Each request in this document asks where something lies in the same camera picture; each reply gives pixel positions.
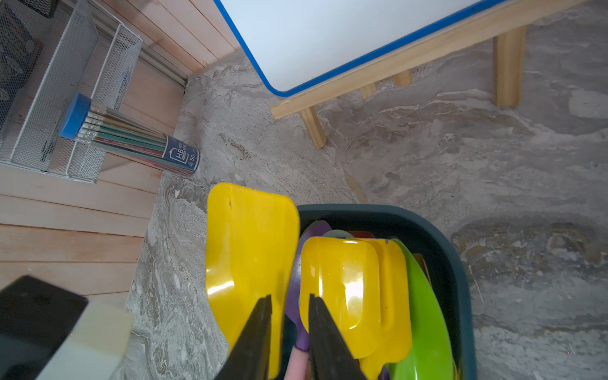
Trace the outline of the green trowel yellow handle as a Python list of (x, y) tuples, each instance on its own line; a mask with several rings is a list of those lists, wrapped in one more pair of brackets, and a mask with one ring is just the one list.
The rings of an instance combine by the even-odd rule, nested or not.
[(396, 238), (392, 241), (401, 248), (407, 265), (413, 344), (405, 359), (388, 365), (391, 378), (452, 379), (451, 340), (432, 285), (408, 248)]

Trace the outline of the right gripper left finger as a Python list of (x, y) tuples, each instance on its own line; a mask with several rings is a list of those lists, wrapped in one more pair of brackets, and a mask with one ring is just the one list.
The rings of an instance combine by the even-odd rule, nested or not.
[(245, 323), (236, 345), (215, 380), (263, 380), (269, 376), (272, 299), (260, 298)]

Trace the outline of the yellow scoop orange handle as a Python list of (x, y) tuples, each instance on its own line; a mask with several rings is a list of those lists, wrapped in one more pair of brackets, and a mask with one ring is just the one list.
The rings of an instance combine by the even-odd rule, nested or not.
[(258, 299), (270, 296), (269, 379), (280, 373), (284, 309), (300, 218), (282, 195), (220, 183), (207, 199), (205, 286), (218, 327), (234, 347)]

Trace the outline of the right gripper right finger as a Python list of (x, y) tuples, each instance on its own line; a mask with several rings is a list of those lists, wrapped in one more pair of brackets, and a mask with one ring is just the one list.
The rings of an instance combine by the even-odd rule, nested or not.
[(325, 302), (314, 294), (309, 298), (308, 319), (313, 379), (365, 380)]

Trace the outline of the yellow shovel blue tip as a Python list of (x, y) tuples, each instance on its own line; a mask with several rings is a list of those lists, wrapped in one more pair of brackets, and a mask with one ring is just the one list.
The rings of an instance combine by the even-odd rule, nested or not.
[(378, 254), (381, 338), (378, 348), (359, 361), (366, 378), (377, 379), (386, 364), (408, 356), (413, 346), (407, 264), (401, 247), (386, 239), (368, 239)]

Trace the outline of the purple shovel pink handle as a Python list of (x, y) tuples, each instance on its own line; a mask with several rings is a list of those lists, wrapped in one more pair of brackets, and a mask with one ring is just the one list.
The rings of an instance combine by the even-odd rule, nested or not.
[(297, 336), (288, 360), (288, 367), (284, 376), (285, 379), (305, 379), (309, 363), (309, 334), (302, 324), (299, 311), (302, 247), (309, 238), (321, 237), (331, 230), (332, 227), (329, 223), (324, 220), (318, 220), (311, 223), (301, 234), (299, 239), (291, 270), (291, 278), (285, 305), (285, 314), (294, 322)]

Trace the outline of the light blue small shovel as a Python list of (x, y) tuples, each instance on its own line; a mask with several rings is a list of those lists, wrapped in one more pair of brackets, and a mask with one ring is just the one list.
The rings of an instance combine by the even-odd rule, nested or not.
[(325, 234), (323, 234), (324, 238), (340, 238), (340, 239), (349, 239), (349, 238), (354, 238), (354, 236), (352, 234), (350, 234), (348, 231), (343, 231), (343, 230), (330, 230), (328, 232), (326, 232)]

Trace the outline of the yellow shovel orange handle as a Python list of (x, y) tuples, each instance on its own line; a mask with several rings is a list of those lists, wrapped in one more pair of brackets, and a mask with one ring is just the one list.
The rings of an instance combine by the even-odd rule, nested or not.
[(355, 359), (370, 356), (382, 335), (378, 254), (372, 244), (311, 237), (302, 247), (300, 317), (310, 331), (310, 295), (323, 299)]

